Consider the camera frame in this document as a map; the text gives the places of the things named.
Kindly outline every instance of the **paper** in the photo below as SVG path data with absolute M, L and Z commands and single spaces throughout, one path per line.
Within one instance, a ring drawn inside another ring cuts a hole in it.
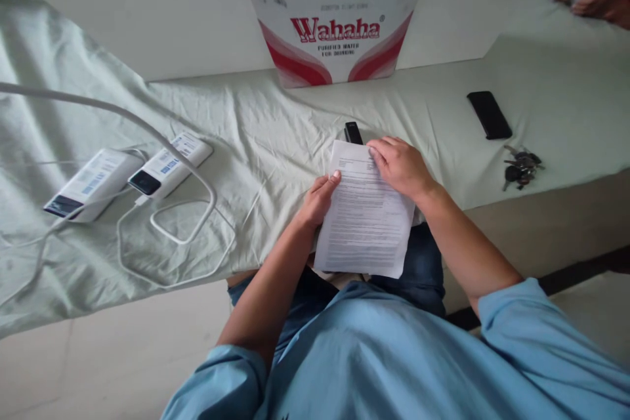
M 341 171 L 317 241 L 315 269 L 399 278 L 414 204 L 390 187 L 367 146 L 336 140 L 329 173 Z

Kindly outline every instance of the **bed sheet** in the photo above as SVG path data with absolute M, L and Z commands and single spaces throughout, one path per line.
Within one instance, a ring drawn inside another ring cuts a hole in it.
M 123 223 L 127 264 L 174 283 L 212 272 L 208 281 L 260 266 L 325 172 L 331 143 L 346 121 L 364 140 L 384 134 L 417 146 L 464 209 L 572 186 L 630 167 L 630 33 L 573 17 L 550 0 L 524 0 L 509 31 L 482 60 L 399 70 L 387 79 L 285 90 L 275 71 L 145 84 L 124 64 L 42 0 L 0 0 L 0 80 L 58 89 L 116 103 L 173 138 L 197 133 L 215 149 L 200 167 L 217 207 L 236 228 L 236 244 L 217 264 L 231 233 L 216 215 L 193 244 L 154 231 L 149 214 L 203 198 L 187 179 L 163 203 Z M 487 141 L 466 95 L 490 90 L 524 144 L 547 169 L 522 192 L 502 192 L 502 142 Z M 71 104 L 0 94 L 0 299 L 28 279 L 36 245 L 54 217 L 41 206 L 102 147 L 159 146 L 117 115 Z M 63 162 L 34 165 L 47 161 Z M 0 338 L 148 297 L 160 290 L 122 272 L 116 221 L 136 196 L 117 198 L 90 225 L 51 238 L 37 283 L 0 309 Z M 201 215 L 194 203 L 163 214 L 185 234 Z

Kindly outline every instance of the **bed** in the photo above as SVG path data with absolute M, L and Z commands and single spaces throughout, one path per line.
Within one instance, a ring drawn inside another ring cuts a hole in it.
M 396 135 L 417 146 L 432 174 L 464 209 L 575 186 L 630 167 L 630 32 L 573 17 L 550 0 L 523 0 L 482 60 L 397 71 L 388 79 L 285 90 L 265 70 L 145 83 L 42 0 L 0 0 L 0 80 L 113 102 L 168 138 L 189 130 L 212 144 L 200 167 L 219 196 L 216 215 L 189 246 L 148 223 L 157 207 L 203 199 L 187 179 L 157 206 L 122 225 L 123 258 L 173 284 L 259 267 L 325 172 L 331 143 L 356 121 L 364 139 Z M 502 143 L 484 138 L 466 95 L 490 90 L 511 124 L 507 144 L 525 145 L 546 170 L 523 191 L 503 187 Z M 32 276 L 37 245 L 54 217 L 46 201 L 96 151 L 158 144 L 117 115 L 0 94 L 0 299 Z M 64 318 L 149 297 L 161 289 L 124 273 L 116 222 L 136 195 L 117 198 L 90 225 L 52 237 L 36 283 L 0 308 L 0 338 Z M 202 203 L 165 212 L 160 223 L 191 230 Z M 217 264 L 228 249 L 227 258 Z

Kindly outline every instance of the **cardboard box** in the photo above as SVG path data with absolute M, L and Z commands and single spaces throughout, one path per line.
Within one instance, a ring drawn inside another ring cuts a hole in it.
M 417 0 L 252 0 L 287 88 L 392 74 Z

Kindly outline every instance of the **person's left hand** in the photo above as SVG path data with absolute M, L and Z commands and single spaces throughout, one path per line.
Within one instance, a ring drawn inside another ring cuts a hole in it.
M 327 174 L 315 179 L 313 187 L 306 193 L 302 208 L 295 218 L 313 229 L 321 225 L 330 208 L 330 197 L 340 182 L 340 171 L 335 171 L 330 177 Z

